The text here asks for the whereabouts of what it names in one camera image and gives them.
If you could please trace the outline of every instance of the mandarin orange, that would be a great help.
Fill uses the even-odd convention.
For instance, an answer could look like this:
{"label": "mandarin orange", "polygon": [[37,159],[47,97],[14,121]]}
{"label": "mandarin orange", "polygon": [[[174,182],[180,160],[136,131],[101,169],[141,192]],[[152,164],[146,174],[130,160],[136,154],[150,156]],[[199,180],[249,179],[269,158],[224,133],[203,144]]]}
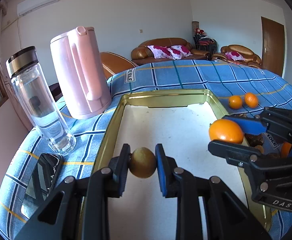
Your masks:
{"label": "mandarin orange", "polygon": [[227,119],[219,119],[210,125],[209,137],[210,140],[241,144],[244,139],[244,133],[237,123]]}
{"label": "mandarin orange", "polygon": [[256,108],[258,106],[258,98],[253,93],[246,93],[244,100],[250,108]]}
{"label": "mandarin orange", "polygon": [[242,99],[240,96],[231,96],[228,103],[232,109],[239,109],[242,107]]}
{"label": "mandarin orange", "polygon": [[290,149],[292,147],[292,144],[289,142],[284,142],[282,144],[281,150],[280,150],[280,157],[281,158],[287,158],[288,154],[290,152]]}

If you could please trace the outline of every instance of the air conditioner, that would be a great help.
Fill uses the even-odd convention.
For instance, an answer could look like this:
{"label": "air conditioner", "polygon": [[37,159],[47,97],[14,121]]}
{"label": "air conditioner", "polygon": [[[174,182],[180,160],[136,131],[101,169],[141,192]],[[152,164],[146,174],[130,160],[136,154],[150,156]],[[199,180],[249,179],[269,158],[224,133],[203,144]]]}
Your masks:
{"label": "air conditioner", "polygon": [[25,0],[17,4],[17,16],[24,16],[32,11],[57,1],[58,0]]}

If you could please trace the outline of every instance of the kettle lid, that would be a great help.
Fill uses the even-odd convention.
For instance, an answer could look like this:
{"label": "kettle lid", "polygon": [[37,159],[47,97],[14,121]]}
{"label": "kettle lid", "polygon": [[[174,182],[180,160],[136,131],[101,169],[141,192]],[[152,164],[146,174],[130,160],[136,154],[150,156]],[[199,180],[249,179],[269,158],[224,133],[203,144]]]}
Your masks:
{"label": "kettle lid", "polygon": [[70,30],[70,31],[68,31],[68,32],[62,33],[62,34],[60,34],[60,35],[58,35],[58,36],[52,38],[51,41],[50,41],[50,44],[52,44],[54,41],[57,41],[57,40],[62,39],[62,38],[65,38],[66,36],[68,36],[68,33],[69,33],[69,32],[76,31],[78,28],[85,28],[86,31],[95,31],[94,27],[83,27],[83,26],[78,26],[78,27],[76,27],[76,28],[74,28],[74,29],[72,29],[72,30]]}

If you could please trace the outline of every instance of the wooden door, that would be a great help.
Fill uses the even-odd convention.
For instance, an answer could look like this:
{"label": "wooden door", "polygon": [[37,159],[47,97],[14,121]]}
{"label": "wooden door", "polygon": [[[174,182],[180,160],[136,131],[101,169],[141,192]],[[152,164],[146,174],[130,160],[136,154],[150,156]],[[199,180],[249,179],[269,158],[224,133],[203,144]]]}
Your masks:
{"label": "wooden door", "polygon": [[284,25],[262,17],[263,55],[262,68],[282,76],[285,58]]}

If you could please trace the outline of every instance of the leather sofa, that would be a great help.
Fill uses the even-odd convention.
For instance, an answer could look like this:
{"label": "leather sofa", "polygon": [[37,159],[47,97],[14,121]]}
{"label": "leather sofa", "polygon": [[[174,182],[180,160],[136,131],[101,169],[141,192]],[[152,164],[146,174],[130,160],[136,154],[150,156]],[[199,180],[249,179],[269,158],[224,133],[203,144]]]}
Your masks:
{"label": "leather sofa", "polygon": [[107,79],[122,71],[137,67],[135,63],[112,52],[101,52],[100,56],[102,59],[104,74]]}
{"label": "leather sofa", "polygon": [[237,60],[236,61],[237,63],[240,63],[242,65],[247,65],[249,67],[262,68],[261,59],[257,54],[255,54],[251,49],[248,49],[245,46],[236,45],[236,44],[221,47],[220,53],[213,54],[211,60],[220,59],[225,62],[235,63],[235,61],[233,61],[232,59],[228,59],[227,56],[225,55],[226,52],[232,52],[232,51],[236,51],[240,53],[245,59],[245,60]]}
{"label": "leather sofa", "polygon": [[162,47],[171,47],[174,45],[184,45],[186,46],[193,56],[188,56],[183,59],[205,59],[207,60],[210,57],[210,53],[204,50],[193,49],[193,46],[182,38],[160,38],[145,41],[135,48],[132,53],[132,61],[137,65],[141,66],[147,63],[155,63],[162,61],[170,61],[169,58],[154,58],[153,53],[147,46],[156,45]]}

